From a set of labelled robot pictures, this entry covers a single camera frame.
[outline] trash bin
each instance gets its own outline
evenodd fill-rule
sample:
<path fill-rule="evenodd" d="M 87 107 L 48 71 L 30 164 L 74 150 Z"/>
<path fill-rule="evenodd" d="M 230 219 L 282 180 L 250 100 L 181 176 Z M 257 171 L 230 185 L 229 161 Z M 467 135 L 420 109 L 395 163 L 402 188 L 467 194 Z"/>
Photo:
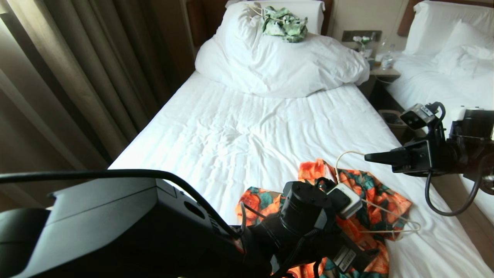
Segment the trash bin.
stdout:
<path fill-rule="evenodd" d="M 401 140 L 408 126 L 400 119 L 401 113 L 395 110 L 379 110 L 379 115 L 389 126 L 396 139 Z"/>

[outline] sticker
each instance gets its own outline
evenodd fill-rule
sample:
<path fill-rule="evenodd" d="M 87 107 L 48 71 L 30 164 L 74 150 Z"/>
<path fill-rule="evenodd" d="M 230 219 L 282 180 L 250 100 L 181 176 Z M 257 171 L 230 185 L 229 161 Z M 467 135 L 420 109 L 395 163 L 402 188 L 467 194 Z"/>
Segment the sticker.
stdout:
<path fill-rule="evenodd" d="M 341 271 L 346 272 L 357 254 L 346 246 L 342 246 L 338 254 L 334 257 L 334 264 L 337 265 Z"/>
<path fill-rule="evenodd" d="M 335 265 L 339 265 L 341 261 L 345 258 L 346 254 L 350 251 L 348 247 L 342 246 L 338 254 L 334 257 L 333 262 Z"/>
<path fill-rule="evenodd" d="M 343 272 L 346 272 L 356 256 L 357 254 L 353 250 L 349 250 L 339 265 L 340 269 L 343 270 Z"/>
<path fill-rule="evenodd" d="M 431 112 L 431 110 L 427 109 L 427 107 L 422 106 L 420 109 L 421 109 L 422 111 L 424 111 L 424 113 L 425 113 L 425 114 L 427 114 L 427 116 L 429 116 L 429 117 L 430 117 L 430 116 L 434 116 L 434 113 L 432 113 L 432 112 Z"/>

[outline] water bottle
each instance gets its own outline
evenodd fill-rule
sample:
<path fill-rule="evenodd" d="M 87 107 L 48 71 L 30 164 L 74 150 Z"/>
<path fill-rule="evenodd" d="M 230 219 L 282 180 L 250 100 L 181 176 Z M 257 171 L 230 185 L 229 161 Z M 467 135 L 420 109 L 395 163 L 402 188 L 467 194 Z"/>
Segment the water bottle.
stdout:
<path fill-rule="evenodd" d="M 386 55 L 387 46 L 388 46 L 388 39 L 386 37 L 384 37 L 384 39 L 382 40 L 382 43 L 379 46 L 379 49 L 377 50 L 376 55 L 375 55 L 375 61 L 376 61 L 377 65 L 380 65 L 382 58 L 384 57 L 384 55 Z"/>
<path fill-rule="evenodd" d="M 393 55 L 392 55 L 392 53 L 394 52 L 394 49 L 395 49 L 395 45 L 391 45 L 390 48 L 389 48 L 388 53 L 386 53 L 382 57 L 381 69 L 389 69 L 389 68 L 391 68 L 391 64 L 393 63 Z"/>

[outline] white pillow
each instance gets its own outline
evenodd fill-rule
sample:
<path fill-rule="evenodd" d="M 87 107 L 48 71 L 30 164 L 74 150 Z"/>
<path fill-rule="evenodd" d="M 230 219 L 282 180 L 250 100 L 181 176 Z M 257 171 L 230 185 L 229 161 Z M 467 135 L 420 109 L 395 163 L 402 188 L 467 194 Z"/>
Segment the white pillow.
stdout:
<path fill-rule="evenodd" d="M 455 46 L 439 53 L 436 60 L 438 72 L 445 75 L 494 77 L 494 48 Z"/>
<path fill-rule="evenodd" d="M 494 8 L 426 0 L 415 5 L 414 9 L 415 18 L 404 54 L 436 55 L 459 20 L 482 34 L 494 36 Z"/>
<path fill-rule="evenodd" d="M 228 8 L 230 5 L 245 1 L 245 0 L 229 0 L 225 7 Z M 287 8 L 294 15 L 300 18 L 308 18 L 307 30 L 313 34 L 321 34 L 321 29 L 323 27 L 324 15 L 323 12 L 326 10 L 323 1 L 319 0 L 258 0 L 250 1 L 250 4 L 258 3 L 261 7 L 272 6 L 275 9 Z"/>
<path fill-rule="evenodd" d="M 335 39 L 308 33 L 300 43 L 285 43 L 263 35 L 260 23 L 244 2 L 229 6 L 216 34 L 199 50 L 196 70 L 244 93 L 278 98 L 369 78 L 367 61 Z"/>
<path fill-rule="evenodd" d="M 494 38 L 481 34 L 476 28 L 460 20 L 441 51 L 466 45 L 493 48 Z"/>

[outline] crumpled duvet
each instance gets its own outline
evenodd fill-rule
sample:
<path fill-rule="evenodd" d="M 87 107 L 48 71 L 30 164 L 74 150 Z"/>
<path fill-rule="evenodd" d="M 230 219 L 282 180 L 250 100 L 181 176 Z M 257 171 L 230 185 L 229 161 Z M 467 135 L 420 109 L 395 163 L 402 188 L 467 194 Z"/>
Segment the crumpled duvet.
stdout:
<path fill-rule="evenodd" d="M 287 44 L 263 35 L 262 23 L 248 2 L 230 5 L 199 50 L 196 70 L 238 92 L 274 98 L 306 97 L 369 78 L 367 61 L 337 40 L 308 33 Z"/>

